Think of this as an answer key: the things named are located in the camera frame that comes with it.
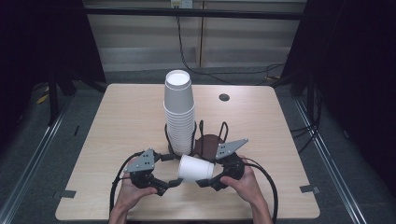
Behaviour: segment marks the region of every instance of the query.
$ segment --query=styrofoam cup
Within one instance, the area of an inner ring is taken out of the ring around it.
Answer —
[[[191,156],[183,155],[178,166],[178,178],[183,182],[195,182],[202,179],[211,179],[215,164]]]
[[[166,75],[165,109],[174,114],[185,114],[194,107],[190,75],[182,70],[174,70]]]

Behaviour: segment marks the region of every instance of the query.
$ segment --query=human arm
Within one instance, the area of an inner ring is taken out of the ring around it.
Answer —
[[[256,224],[273,223],[268,209],[267,201],[262,196],[256,176],[250,166],[245,166],[244,175],[236,180],[229,176],[223,176],[220,180],[223,184],[235,189],[238,195],[246,202],[250,203],[253,222]]]
[[[113,209],[110,212],[109,224],[126,223],[128,211],[131,210],[137,203],[145,196],[157,193],[157,190],[152,187],[145,189],[137,188],[131,182],[131,176],[126,173],[122,177],[122,184]]]

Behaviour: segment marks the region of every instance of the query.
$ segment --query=stack of white cups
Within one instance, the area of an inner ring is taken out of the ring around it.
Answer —
[[[195,113],[191,80],[187,72],[174,70],[166,75],[163,108],[166,131],[174,153],[178,156],[189,155]]]

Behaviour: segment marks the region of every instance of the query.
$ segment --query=power outlet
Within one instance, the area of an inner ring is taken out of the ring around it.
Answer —
[[[181,8],[192,8],[192,0],[181,0]]]
[[[171,0],[171,8],[181,8],[181,0]]]

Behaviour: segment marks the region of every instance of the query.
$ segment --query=table top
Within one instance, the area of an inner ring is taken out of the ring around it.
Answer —
[[[238,155],[257,161],[274,179],[278,192],[278,218],[315,218],[319,215],[304,167],[291,138],[275,91],[270,87],[192,85],[195,120],[205,122],[204,134],[219,134],[229,126],[227,142],[247,138]],[[107,220],[111,183],[132,154],[153,147],[168,153],[164,135],[164,85],[109,85],[78,157],[66,189],[73,199],[62,198],[56,211],[60,220]],[[219,96],[226,93],[230,100]],[[178,160],[158,161],[154,175],[164,181],[177,178]],[[216,165],[215,174],[221,167]],[[255,174],[273,211],[273,194],[263,174]],[[215,191],[182,183],[160,197],[143,198],[129,213],[131,220],[238,220],[251,218],[250,206],[231,189]]]

